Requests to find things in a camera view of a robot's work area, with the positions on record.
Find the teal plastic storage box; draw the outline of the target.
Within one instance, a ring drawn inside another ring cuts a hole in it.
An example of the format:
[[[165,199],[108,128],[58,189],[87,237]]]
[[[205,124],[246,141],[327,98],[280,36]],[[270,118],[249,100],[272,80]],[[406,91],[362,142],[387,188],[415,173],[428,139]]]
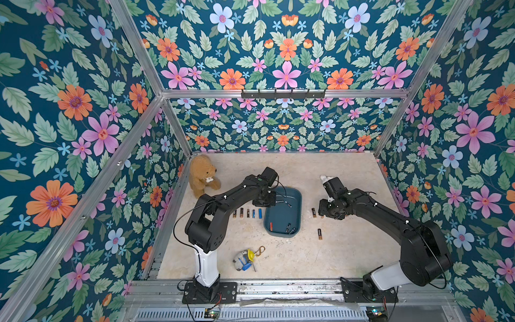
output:
[[[303,198],[299,190],[287,187],[276,192],[276,204],[266,209],[264,228],[275,237],[291,238],[300,230]]]

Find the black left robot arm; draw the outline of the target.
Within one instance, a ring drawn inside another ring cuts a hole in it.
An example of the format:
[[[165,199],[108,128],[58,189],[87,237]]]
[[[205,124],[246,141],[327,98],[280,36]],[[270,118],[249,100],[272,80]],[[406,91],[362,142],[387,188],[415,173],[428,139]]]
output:
[[[278,175],[274,171],[249,175],[241,184],[218,195],[203,194],[197,201],[185,226],[189,243],[198,256],[198,273],[195,281],[211,288],[219,282],[217,249],[225,239],[229,218],[233,212],[248,202],[256,207],[276,204],[272,186]]]

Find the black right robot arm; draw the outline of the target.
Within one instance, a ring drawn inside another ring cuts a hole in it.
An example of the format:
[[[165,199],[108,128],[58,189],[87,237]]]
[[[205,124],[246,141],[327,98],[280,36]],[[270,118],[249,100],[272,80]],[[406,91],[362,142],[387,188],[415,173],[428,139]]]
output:
[[[444,276],[453,266],[445,236],[433,221],[407,218],[360,189],[345,191],[319,201],[319,214],[335,220],[357,216],[381,229],[400,246],[400,259],[363,276],[375,291],[405,284],[424,287]]]

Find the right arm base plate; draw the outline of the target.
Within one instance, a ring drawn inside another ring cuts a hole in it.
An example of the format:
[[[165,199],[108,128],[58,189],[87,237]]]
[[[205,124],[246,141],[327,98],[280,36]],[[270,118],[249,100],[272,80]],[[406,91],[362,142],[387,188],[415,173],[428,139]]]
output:
[[[381,291],[371,280],[340,279],[343,298],[346,303],[396,303],[398,295],[395,288]]]

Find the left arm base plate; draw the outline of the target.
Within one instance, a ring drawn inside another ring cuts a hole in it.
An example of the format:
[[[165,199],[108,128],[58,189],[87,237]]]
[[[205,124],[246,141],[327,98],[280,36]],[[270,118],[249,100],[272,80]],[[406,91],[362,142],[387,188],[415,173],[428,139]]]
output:
[[[196,281],[185,285],[182,303],[193,304],[232,304],[237,299],[237,283],[220,282],[207,288]]]

